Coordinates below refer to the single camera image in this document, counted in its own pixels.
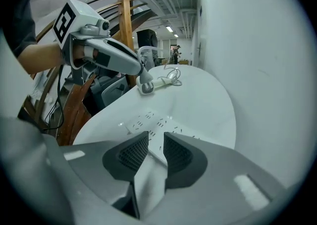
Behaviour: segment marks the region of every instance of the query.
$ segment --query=white hair dryer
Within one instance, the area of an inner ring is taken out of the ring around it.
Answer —
[[[140,77],[138,76],[136,79],[136,84],[137,84],[138,89],[142,95],[150,95],[155,91],[155,88],[172,84],[172,79],[160,78],[156,81],[150,81],[148,83],[141,84]]]

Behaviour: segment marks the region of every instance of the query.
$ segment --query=textured gripper pad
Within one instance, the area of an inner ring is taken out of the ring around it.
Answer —
[[[133,182],[148,153],[149,133],[147,131],[115,146],[103,156],[103,165],[117,180]]]
[[[163,153],[167,160],[165,189],[189,187],[207,168],[207,157],[200,149],[168,132],[164,134]]]

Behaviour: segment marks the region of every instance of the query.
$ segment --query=black speaker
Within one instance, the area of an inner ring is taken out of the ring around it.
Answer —
[[[153,46],[153,47],[158,46],[158,39],[153,30],[146,29],[146,30],[137,32],[137,34],[138,34],[139,48],[143,46]]]

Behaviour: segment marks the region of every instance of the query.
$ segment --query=white cable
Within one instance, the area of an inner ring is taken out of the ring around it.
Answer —
[[[163,49],[159,49],[159,48],[156,48],[156,47],[152,47],[152,46],[143,46],[143,47],[141,47],[140,49],[139,49],[139,51],[138,51],[138,61],[142,64],[142,61],[141,61],[141,52],[142,51],[144,51],[144,50],[154,50],[154,51],[166,51],[167,52],[167,50],[163,50]],[[182,86],[183,85],[183,83],[179,80],[179,77],[180,77],[180,75],[181,75],[181,71],[176,67],[168,67],[168,68],[166,68],[166,66],[167,66],[167,64],[169,63],[169,61],[170,61],[170,58],[171,58],[171,56],[170,56],[170,51],[168,51],[168,54],[169,54],[169,58],[168,58],[168,60],[167,60],[167,62],[166,62],[166,64],[165,64],[165,66],[164,66],[164,70],[167,70],[167,69],[173,69],[172,71],[170,71],[168,74],[167,74],[167,76],[165,77],[165,76],[160,76],[160,77],[158,77],[158,79],[161,79],[163,82],[164,82],[164,79],[171,79],[171,78],[169,78],[168,76],[172,73],[172,72],[176,72],[175,73],[175,77],[173,77],[172,78],[172,83],[171,83],[171,85],[173,85],[173,86]]]

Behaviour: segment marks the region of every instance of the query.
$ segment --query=wooden post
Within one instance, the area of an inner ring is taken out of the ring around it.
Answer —
[[[118,0],[121,4],[118,6],[119,13],[119,28],[120,28],[120,40],[123,44],[134,50],[132,39],[132,24],[130,14],[130,0]],[[136,85],[136,76],[127,76],[130,87]]]

